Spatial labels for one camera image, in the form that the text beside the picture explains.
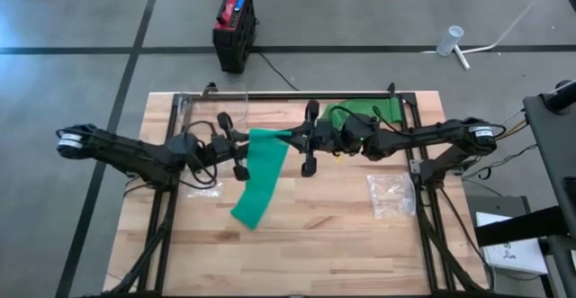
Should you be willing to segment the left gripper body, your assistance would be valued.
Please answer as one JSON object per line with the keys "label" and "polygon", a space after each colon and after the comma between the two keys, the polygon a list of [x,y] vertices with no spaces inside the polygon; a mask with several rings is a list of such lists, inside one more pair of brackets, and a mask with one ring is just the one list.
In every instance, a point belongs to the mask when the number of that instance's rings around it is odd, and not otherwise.
{"label": "left gripper body", "polygon": [[235,139],[233,132],[236,130],[234,129],[233,122],[230,116],[225,112],[219,113],[217,115],[217,123],[219,127],[224,131],[224,133],[218,134],[214,128],[211,128],[211,137],[214,134],[223,135],[228,140],[229,153],[222,157],[216,157],[214,155],[212,145],[210,143],[211,152],[215,159],[215,163],[223,162],[225,159],[232,159],[234,161],[233,172],[236,179],[238,181],[248,181],[248,179],[250,178],[248,169],[240,163],[240,160],[245,156],[242,156],[239,153],[239,149],[235,149],[235,142],[237,140]]}

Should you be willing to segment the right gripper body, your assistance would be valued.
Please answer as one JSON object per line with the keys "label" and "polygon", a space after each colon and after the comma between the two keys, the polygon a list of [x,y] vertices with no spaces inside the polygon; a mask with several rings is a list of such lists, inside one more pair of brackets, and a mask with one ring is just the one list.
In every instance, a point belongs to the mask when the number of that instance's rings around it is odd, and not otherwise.
{"label": "right gripper body", "polygon": [[[316,100],[310,100],[305,110],[304,126],[307,128],[307,131],[303,134],[304,139],[306,139],[306,149],[303,151],[305,154],[305,160],[301,166],[301,175],[303,177],[311,177],[317,171],[317,159],[314,157],[315,150],[331,152],[332,154],[343,150],[342,141],[340,140],[338,131],[332,124],[332,121],[318,119],[319,114],[320,114],[319,102]],[[340,147],[338,149],[323,150],[320,147],[320,138],[317,136],[317,128],[321,124],[327,124],[328,122],[331,123],[331,125],[334,128],[334,131],[337,133],[337,139],[340,142]]]}

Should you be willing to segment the white cardboard box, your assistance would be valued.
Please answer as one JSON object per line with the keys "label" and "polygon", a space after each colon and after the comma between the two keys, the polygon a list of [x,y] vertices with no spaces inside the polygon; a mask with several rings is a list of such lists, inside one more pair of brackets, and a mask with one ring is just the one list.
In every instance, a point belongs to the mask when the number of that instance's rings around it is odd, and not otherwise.
{"label": "white cardboard box", "polygon": [[482,246],[490,266],[518,272],[546,275],[544,256],[537,239],[523,239],[498,245]]}

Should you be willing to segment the clear plastic bag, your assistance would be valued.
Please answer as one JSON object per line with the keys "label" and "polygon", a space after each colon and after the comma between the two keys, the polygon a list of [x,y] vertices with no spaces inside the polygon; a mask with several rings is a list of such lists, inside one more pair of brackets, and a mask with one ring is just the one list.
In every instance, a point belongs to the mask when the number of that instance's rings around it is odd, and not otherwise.
{"label": "clear plastic bag", "polygon": [[376,220],[415,214],[415,187],[408,173],[369,175],[366,180]]}
{"label": "clear plastic bag", "polygon": [[180,184],[187,189],[188,197],[218,198],[222,196],[224,188],[224,185],[219,182],[212,182],[205,185],[195,180],[181,180]]}

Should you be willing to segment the black side cart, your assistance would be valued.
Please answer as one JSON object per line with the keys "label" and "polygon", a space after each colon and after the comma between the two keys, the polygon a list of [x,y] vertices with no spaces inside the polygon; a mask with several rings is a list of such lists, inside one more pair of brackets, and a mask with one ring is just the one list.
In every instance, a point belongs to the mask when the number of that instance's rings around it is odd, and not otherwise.
{"label": "black side cart", "polygon": [[576,298],[576,80],[523,100],[558,204],[476,229],[482,247],[545,237],[568,298]]}

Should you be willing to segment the red black power station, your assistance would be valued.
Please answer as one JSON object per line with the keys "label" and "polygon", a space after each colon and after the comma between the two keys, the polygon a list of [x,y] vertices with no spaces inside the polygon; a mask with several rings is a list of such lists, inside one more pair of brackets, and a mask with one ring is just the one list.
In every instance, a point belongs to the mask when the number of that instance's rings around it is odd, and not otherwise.
{"label": "red black power station", "polygon": [[253,0],[223,0],[212,29],[221,70],[241,74],[256,39],[258,20]]}

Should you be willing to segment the white lamp stand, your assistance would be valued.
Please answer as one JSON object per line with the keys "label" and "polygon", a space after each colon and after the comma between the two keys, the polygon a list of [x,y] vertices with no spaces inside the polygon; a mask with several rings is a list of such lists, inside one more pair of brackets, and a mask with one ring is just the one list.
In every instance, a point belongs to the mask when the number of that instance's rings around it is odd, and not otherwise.
{"label": "white lamp stand", "polygon": [[[519,13],[519,15],[510,23],[510,25],[506,28],[506,30],[492,44],[489,44],[487,46],[472,48],[472,49],[468,49],[468,50],[462,50],[459,46],[459,42],[460,42],[459,41],[458,45],[454,48],[454,50],[451,54],[455,54],[455,56],[460,61],[464,70],[469,70],[471,68],[471,66],[470,66],[467,58],[465,57],[465,55],[466,54],[479,53],[479,52],[486,52],[488,50],[495,49],[512,32],[512,30],[519,24],[519,22],[527,15],[527,13],[534,7],[534,5],[538,1],[539,0],[532,0],[525,7],[525,9],[522,10]],[[436,48],[434,48],[433,50],[424,50],[424,51],[422,51],[422,54],[436,54]]]}

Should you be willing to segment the dark green bandage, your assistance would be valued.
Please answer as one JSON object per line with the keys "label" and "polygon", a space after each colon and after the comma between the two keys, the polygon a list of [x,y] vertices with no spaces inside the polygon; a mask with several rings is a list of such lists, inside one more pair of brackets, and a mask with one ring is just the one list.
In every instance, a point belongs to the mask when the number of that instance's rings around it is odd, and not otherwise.
{"label": "dark green bandage", "polygon": [[388,123],[402,122],[401,106],[396,98],[348,99],[338,104],[328,104],[320,118],[331,120],[334,127],[340,130],[349,115],[347,111],[376,117],[374,106],[379,109],[381,116]]}

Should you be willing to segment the teal elastic bandage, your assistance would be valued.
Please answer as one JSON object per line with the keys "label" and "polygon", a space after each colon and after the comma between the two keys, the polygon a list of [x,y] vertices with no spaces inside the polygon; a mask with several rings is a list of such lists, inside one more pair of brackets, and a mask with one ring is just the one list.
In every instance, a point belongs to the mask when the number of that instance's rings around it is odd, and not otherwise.
{"label": "teal elastic bandage", "polygon": [[271,202],[289,145],[279,136],[290,131],[251,129],[247,150],[250,178],[230,214],[249,230],[255,230]]}

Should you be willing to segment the translucent white plastic cup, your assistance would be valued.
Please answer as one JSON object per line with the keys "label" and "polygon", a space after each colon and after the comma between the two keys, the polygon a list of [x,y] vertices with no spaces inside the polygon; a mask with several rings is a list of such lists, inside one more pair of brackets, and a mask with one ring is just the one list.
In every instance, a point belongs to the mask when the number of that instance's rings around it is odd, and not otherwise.
{"label": "translucent white plastic cup", "polygon": [[442,57],[449,56],[463,36],[464,29],[462,27],[458,25],[450,26],[436,46],[436,54]]}

